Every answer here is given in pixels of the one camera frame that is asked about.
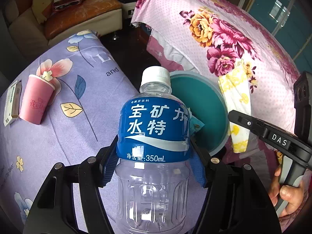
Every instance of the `pillow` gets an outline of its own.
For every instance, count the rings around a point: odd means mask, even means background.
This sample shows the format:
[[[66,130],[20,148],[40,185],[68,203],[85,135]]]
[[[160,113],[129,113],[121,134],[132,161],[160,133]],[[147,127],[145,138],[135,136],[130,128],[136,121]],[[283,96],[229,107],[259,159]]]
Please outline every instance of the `pillow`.
[[[33,0],[32,12],[39,24],[44,23],[52,14],[53,0]]]
[[[4,9],[7,21],[12,23],[31,6],[32,0],[10,0]]]

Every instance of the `handheld device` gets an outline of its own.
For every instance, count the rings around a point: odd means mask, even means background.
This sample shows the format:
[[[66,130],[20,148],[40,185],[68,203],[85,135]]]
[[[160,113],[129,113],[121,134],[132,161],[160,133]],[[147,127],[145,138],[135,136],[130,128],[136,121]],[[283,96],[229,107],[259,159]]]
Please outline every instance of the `handheld device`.
[[[279,177],[281,185],[298,187],[305,170],[312,170],[311,88],[312,74],[305,71],[294,84],[295,134],[234,110],[228,115],[230,122],[249,129],[260,140],[283,153]],[[278,216],[287,204],[278,195],[275,205]]]

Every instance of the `pink paper cup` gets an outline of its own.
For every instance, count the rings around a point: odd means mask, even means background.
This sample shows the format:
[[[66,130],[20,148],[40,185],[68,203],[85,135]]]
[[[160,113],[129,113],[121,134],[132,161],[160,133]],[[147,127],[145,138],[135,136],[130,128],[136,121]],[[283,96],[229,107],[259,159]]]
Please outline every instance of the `pink paper cup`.
[[[55,90],[52,83],[36,75],[29,75],[19,117],[40,125],[46,105]]]

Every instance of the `pink fabric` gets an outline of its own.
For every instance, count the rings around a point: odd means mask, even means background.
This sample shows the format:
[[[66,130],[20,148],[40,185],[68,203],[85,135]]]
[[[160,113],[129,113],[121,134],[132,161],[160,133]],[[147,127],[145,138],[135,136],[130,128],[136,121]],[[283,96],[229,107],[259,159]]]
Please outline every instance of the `pink fabric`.
[[[276,39],[248,13],[225,0],[139,0],[132,23],[149,25],[201,75],[215,82],[217,76],[234,68],[237,57],[244,59],[248,66],[252,116],[294,132],[293,83],[299,72]],[[148,51],[170,71],[180,70],[180,66],[164,60],[164,56],[157,57],[162,50],[154,41],[150,40]],[[230,139],[226,148],[224,162],[254,164],[268,187],[277,167],[272,149],[254,136],[249,136],[244,153],[233,153]],[[283,230],[296,215],[280,219]]]
[[[239,31],[245,36],[241,38],[243,44],[238,45],[236,42],[233,44],[233,49],[239,49],[238,54],[241,54],[242,46],[245,47],[242,57],[252,64],[251,68],[255,68],[251,70],[250,78],[252,115],[293,132],[295,118],[293,83],[299,76],[293,62],[272,36],[263,35],[267,32],[245,12],[237,8],[236,14],[228,13],[220,6],[216,6],[215,1],[144,0],[140,3],[140,9],[135,10],[132,23],[138,25],[142,22],[152,27],[172,47],[183,54],[200,74],[216,82],[218,77],[211,73],[208,66],[212,60],[207,58],[207,52],[213,45],[203,47],[204,44],[199,43],[192,35],[187,21],[191,19],[184,18],[184,16],[189,18],[192,16],[190,11],[200,14],[199,10],[203,7],[212,11],[213,15],[217,15],[218,20],[224,20],[232,26],[232,29],[235,28],[234,33]],[[220,33],[215,36],[215,38],[219,37],[216,40],[218,43],[222,41],[223,35]],[[239,36],[233,35],[231,40],[224,40],[223,43],[238,39]],[[254,51],[250,51],[251,46],[259,59],[252,58],[255,54]]]

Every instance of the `yellow patterned cloth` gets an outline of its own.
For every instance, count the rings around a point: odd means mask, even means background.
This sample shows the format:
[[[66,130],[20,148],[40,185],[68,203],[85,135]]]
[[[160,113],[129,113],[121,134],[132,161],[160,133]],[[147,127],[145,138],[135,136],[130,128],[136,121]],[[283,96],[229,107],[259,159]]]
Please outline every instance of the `yellow patterned cloth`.
[[[244,61],[236,59],[235,68],[226,75],[219,76],[219,86],[222,91],[227,111],[237,110],[247,115],[251,114],[250,95]],[[230,122],[234,153],[245,152],[248,143],[249,130]]]

